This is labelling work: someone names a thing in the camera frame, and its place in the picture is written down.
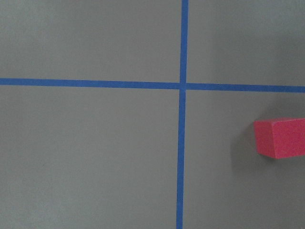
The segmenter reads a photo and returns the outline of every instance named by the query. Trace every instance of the red cube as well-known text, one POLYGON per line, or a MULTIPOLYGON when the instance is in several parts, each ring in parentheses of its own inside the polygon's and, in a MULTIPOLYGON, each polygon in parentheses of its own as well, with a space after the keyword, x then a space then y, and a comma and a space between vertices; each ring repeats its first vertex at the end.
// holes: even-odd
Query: red cube
POLYGON ((305 118, 276 118, 254 122, 259 154, 275 159, 305 155, 305 118))

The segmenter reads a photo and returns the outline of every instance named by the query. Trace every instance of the block's top face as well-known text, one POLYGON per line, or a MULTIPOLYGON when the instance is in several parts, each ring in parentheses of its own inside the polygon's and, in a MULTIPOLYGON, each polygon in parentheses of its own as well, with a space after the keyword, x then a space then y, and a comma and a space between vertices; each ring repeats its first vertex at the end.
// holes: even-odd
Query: block's top face
POLYGON ((273 119, 265 119, 265 120, 257 120, 255 121, 256 123, 279 123, 279 122, 287 122, 287 121, 305 121, 305 118, 288 118, 288 117, 284 117, 284 118, 273 118, 273 119))

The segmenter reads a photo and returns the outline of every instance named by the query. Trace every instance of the block's side face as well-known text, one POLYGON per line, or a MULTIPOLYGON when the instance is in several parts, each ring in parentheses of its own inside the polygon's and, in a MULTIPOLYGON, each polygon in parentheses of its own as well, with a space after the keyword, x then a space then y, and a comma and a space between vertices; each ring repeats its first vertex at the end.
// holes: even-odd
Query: block's side face
POLYGON ((273 133, 270 122, 254 122, 256 148, 259 154, 275 158, 273 133))
POLYGON ((273 124, 276 158, 305 155, 305 119, 273 124))

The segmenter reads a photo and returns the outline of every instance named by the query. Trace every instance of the red rectangular block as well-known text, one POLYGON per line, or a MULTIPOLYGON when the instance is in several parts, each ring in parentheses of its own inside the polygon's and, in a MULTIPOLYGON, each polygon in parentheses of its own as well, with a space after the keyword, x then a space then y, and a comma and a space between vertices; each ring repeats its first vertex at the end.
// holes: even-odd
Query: red rectangular block
POLYGON ((280 159, 305 155, 305 118, 276 118, 254 122, 259 154, 280 159))

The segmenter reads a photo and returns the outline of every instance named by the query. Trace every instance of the red block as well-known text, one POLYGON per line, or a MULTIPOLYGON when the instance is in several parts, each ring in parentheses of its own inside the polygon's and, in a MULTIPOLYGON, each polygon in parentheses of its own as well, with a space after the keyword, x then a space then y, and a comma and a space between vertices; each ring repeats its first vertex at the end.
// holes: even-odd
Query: red block
POLYGON ((276 118, 254 122, 259 154, 280 159, 305 155, 305 118, 276 118))

